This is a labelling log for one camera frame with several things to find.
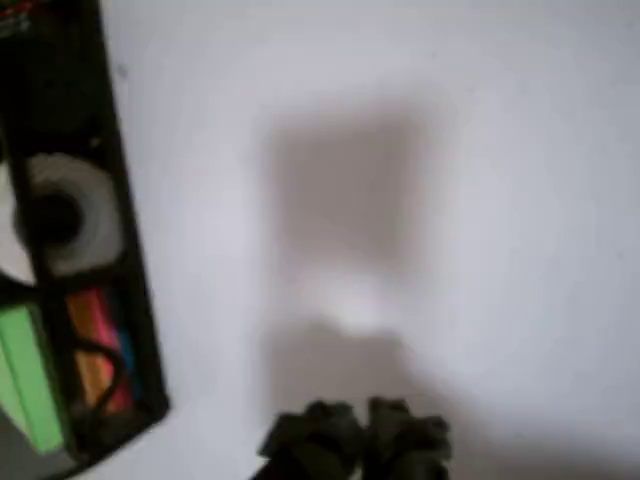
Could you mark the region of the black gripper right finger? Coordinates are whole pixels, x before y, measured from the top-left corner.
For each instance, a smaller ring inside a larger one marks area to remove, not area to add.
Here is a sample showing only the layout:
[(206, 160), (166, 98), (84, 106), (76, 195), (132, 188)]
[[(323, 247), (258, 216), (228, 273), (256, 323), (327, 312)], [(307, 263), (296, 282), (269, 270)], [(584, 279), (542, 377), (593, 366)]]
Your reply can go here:
[(448, 479), (450, 425), (440, 415), (417, 416), (402, 398), (368, 403), (369, 479)]

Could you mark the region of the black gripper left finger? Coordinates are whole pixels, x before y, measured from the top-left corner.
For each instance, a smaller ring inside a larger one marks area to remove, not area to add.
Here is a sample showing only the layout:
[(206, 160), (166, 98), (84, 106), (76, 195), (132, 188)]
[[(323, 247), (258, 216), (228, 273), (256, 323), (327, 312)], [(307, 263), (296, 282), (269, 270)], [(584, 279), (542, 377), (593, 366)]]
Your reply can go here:
[(316, 400), (274, 420), (258, 450), (259, 479), (349, 479), (365, 444), (351, 404)]

